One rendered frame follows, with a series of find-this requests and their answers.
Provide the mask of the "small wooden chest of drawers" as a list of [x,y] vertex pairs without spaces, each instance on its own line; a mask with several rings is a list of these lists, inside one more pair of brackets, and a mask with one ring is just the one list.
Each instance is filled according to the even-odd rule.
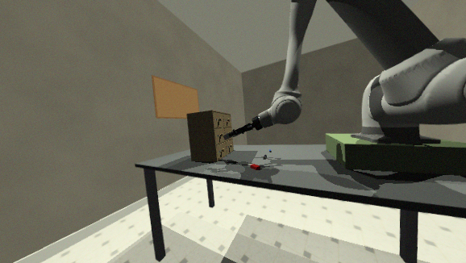
[[187,114],[191,161],[219,161],[217,159],[213,112],[231,115],[220,111],[202,111]]

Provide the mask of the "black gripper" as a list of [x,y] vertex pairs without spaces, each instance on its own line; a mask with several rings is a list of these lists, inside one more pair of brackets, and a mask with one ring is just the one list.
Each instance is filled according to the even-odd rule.
[[254,127],[256,128],[257,131],[263,128],[261,126],[261,124],[260,124],[258,116],[256,116],[255,118],[252,119],[252,123],[248,123],[247,125],[239,128],[239,129],[233,130],[232,132],[224,135],[223,138],[224,138],[224,140],[227,140],[227,139],[229,139],[231,137],[235,137],[235,136],[240,135],[242,133],[244,134],[244,132],[250,131]]

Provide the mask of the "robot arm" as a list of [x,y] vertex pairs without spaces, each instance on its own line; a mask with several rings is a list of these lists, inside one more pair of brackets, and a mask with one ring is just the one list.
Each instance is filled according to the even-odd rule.
[[[362,131],[351,137],[440,144],[420,136],[419,124],[466,123],[466,38],[438,40],[402,0],[326,1],[385,70],[366,87]],[[264,128],[292,123],[301,114],[302,42],[316,2],[291,0],[285,76],[271,107],[258,114]]]

